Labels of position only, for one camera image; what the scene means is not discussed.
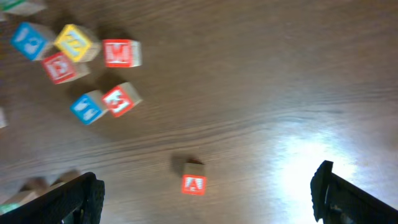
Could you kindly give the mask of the green R block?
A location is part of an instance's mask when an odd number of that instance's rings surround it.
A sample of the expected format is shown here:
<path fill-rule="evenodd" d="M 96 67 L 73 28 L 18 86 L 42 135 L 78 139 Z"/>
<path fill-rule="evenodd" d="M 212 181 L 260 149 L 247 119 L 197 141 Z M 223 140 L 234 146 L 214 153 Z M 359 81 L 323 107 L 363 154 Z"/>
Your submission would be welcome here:
<path fill-rule="evenodd" d="M 21 207 L 38 197 L 34 190 L 26 190 L 13 195 L 1 204 L 1 215 Z"/>

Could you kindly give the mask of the yellow S block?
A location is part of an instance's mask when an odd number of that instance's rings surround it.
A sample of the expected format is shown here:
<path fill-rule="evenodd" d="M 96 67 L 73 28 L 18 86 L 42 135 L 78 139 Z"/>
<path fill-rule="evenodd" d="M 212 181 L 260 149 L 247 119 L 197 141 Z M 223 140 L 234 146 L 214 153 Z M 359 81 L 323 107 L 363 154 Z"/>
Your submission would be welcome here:
<path fill-rule="evenodd" d="M 76 179 L 79 176 L 81 176 L 81 172 L 79 170 L 76 170 L 76 169 L 64 172 L 50 186 L 54 187 L 54 186 L 59 186 L 59 185 L 65 184 L 65 183 L 67 183 L 67 182 L 69 182 L 69 181 L 71 181 L 73 179 Z"/>

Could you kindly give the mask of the green V block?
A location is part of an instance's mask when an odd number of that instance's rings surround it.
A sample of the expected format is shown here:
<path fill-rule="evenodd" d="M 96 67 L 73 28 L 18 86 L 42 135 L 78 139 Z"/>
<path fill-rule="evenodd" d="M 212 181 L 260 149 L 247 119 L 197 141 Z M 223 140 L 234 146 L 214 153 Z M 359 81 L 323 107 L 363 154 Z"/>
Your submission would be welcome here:
<path fill-rule="evenodd" d="M 46 8 L 44 0 L 1 0 L 3 12 L 18 16 L 31 16 Z"/>

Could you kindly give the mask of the red E block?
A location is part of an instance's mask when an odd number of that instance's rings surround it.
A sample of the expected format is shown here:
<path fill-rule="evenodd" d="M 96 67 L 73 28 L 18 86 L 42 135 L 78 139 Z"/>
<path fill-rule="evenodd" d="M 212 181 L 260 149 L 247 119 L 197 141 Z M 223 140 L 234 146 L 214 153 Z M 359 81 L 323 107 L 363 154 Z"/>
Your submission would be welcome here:
<path fill-rule="evenodd" d="M 56 85 L 77 80 L 90 73 L 86 63 L 75 63 L 62 52 L 44 58 L 42 65 Z"/>

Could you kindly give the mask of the red 3 block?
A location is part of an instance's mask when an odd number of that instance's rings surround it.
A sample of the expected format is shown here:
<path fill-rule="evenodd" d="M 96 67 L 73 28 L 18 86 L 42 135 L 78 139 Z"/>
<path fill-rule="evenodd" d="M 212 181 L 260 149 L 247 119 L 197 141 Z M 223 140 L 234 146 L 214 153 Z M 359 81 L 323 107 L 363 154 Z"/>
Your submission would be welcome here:
<path fill-rule="evenodd" d="M 142 97 L 131 83 L 124 82 L 103 95 L 102 101 L 111 114 L 118 118 L 137 106 Z"/>

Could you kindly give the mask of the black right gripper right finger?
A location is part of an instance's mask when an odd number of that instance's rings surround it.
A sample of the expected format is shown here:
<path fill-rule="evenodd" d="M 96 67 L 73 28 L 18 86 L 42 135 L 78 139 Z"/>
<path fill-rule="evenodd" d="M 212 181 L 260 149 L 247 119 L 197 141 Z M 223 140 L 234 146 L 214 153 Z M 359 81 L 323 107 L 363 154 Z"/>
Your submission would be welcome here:
<path fill-rule="evenodd" d="M 397 210 L 332 172 L 323 161 L 310 182 L 315 220 L 323 223 L 397 224 Z"/>

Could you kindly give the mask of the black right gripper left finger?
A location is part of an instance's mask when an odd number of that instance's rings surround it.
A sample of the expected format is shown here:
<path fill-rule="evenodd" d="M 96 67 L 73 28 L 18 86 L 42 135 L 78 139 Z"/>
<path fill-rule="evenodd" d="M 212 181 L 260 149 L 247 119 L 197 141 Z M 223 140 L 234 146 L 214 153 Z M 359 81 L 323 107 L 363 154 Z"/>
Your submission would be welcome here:
<path fill-rule="evenodd" d="M 1 215 L 1 223 L 86 223 L 99 224 L 104 204 L 105 183 L 87 172 L 65 184 L 44 187 L 40 179 L 25 184 L 38 197 Z"/>

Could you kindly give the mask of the red M block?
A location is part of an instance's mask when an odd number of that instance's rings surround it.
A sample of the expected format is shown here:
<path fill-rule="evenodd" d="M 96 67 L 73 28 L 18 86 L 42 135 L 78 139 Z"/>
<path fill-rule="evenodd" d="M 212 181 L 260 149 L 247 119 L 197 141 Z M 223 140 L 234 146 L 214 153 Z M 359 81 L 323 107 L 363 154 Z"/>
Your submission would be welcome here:
<path fill-rule="evenodd" d="M 130 39 L 103 40 L 104 61 L 109 68 L 131 68 L 142 65 L 141 43 Z"/>

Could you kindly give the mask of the yellow block centre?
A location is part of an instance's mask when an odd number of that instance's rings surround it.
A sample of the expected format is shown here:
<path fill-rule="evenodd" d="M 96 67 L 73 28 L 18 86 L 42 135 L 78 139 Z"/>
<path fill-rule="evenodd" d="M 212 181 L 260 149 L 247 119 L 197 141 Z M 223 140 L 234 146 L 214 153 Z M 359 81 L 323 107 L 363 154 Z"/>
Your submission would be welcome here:
<path fill-rule="evenodd" d="M 3 108 L 0 108 L 0 128 L 5 128 L 7 126 L 6 114 Z"/>

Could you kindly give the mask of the blue P block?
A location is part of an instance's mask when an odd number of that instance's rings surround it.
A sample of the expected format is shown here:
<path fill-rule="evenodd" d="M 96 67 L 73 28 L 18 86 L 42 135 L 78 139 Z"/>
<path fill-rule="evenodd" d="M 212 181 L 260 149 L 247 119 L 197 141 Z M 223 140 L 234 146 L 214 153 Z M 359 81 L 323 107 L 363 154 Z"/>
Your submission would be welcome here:
<path fill-rule="evenodd" d="M 42 60 L 52 48 L 56 34 L 47 26 L 21 22 L 11 38 L 11 45 L 31 61 Z"/>

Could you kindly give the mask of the red A block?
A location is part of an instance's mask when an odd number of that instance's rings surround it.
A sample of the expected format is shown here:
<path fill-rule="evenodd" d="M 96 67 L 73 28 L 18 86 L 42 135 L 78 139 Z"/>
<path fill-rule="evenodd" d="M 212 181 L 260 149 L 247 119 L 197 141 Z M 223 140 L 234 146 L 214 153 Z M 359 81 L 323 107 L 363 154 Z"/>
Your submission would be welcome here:
<path fill-rule="evenodd" d="M 206 181 L 204 164 L 184 163 L 181 186 L 183 194 L 204 195 L 206 191 Z"/>

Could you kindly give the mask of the blue F block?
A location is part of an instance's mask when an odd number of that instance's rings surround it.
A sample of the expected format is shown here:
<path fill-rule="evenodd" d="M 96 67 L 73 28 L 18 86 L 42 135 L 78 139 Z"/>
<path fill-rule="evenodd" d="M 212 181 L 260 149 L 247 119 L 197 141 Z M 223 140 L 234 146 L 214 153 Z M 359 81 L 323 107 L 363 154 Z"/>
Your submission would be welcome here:
<path fill-rule="evenodd" d="M 85 93 L 70 106 L 70 110 L 84 125 L 89 125 L 108 112 L 102 97 L 100 90 Z"/>

